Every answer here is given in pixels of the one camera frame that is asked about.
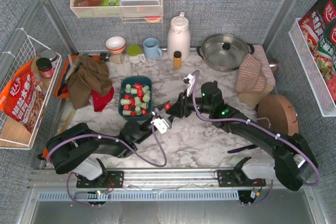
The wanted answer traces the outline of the green capsule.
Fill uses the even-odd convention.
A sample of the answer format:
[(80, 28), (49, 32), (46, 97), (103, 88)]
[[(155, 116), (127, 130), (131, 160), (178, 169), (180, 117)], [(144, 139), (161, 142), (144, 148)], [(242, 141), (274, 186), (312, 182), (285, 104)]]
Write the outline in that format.
[(120, 104), (122, 105), (122, 106), (124, 106), (124, 105), (130, 105), (131, 104), (131, 100), (130, 99), (121, 99), (120, 100)]
[(147, 109), (147, 108), (149, 107), (149, 104), (143, 102), (143, 103), (140, 104), (140, 107), (141, 107), (142, 109)]

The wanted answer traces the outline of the teal storage basket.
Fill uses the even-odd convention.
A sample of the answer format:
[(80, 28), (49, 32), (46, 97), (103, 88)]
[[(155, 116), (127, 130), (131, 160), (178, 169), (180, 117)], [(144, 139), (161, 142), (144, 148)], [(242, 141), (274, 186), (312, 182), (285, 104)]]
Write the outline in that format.
[[(143, 88), (136, 89), (135, 83), (143, 85)], [(139, 106), (135, 106), (134, 98), (140, 97), (142, 102), (148, 103), (147, 109), (142, 109)], [(130, 99), (130, 105), (122, 106), (120, 104), (121, 99)], [(120, 86), (120, 99), (118, 105), (119, 114), (127, 121), (145, 121), (149, 119), (153, 109), (152, 98), (152, 81), (146, 76), (131, 76), (125, 78), (121, 82)]]

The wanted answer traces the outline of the pink striped towel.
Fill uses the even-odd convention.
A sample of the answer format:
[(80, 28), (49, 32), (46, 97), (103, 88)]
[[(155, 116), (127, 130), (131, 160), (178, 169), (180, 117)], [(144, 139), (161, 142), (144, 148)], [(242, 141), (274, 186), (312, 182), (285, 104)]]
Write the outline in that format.
[(253, 55), (247, 54), (239, 66), (236, 93), (259, 93), (264, 90), (266, 78), (262, 72), (262, 63)]

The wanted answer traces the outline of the red cloth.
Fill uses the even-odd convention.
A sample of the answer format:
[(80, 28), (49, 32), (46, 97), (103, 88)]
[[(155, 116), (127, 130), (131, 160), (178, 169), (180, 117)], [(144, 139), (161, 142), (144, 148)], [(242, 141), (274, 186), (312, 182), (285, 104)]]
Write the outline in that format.
[(101, 96), (97, 91), (92, 91), (93, 109), (95, 112), (102, 112), (103, 109), (112, 100), (114, 95), (114, 88), (111, 87), (110, 91), (105, 95)]

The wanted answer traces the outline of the brown cloth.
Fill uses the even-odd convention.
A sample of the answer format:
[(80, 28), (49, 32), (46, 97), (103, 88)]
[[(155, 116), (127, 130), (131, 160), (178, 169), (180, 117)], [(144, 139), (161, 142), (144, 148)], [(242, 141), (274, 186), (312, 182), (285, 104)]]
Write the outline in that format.
[(68, 79), (67, 90), (74, 109), (88, 106), (92, 91), (105, 96), (111, 90), (109, 68), (103, 60), (80, 56), (76, 70)]

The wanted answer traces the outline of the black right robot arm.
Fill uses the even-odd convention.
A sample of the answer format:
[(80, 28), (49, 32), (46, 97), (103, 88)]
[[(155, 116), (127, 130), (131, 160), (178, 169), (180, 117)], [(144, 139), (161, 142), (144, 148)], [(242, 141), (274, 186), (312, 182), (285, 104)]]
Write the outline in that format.
[(275, 177), (287, 189), (297, 191), (304, 184), (319, 185), (318, 163), (302, 135), (282, 135), (252, 121), (224, 102), (216, 81), (202, 84), (201, 93), (201, 97), (196, 98), (193, 94), (187, 95), (186, 91), (181, 92), (177, 101), (167, 109), (167, 114), (182, 119), (194, 112), (216, 128), (260, 147), (273, 158)]

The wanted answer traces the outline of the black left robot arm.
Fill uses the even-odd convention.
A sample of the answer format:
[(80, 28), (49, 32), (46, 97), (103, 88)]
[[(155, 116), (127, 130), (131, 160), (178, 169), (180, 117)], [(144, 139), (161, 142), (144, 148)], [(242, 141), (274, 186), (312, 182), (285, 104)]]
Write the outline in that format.
[(172, 105), (169, 101), (154, 108), (152, 115), (142, 124), (127, 121), (117, 136), (99, 134), (79, 123), (51, 138), (44, 149), (43, 157), (51, 162), (57, 174), (70, 172), (92, 154), (126, 158), (135, 153), (137, 145), (153, 135), (157, 128), (152, 121), (161, 119), (159, 112)]

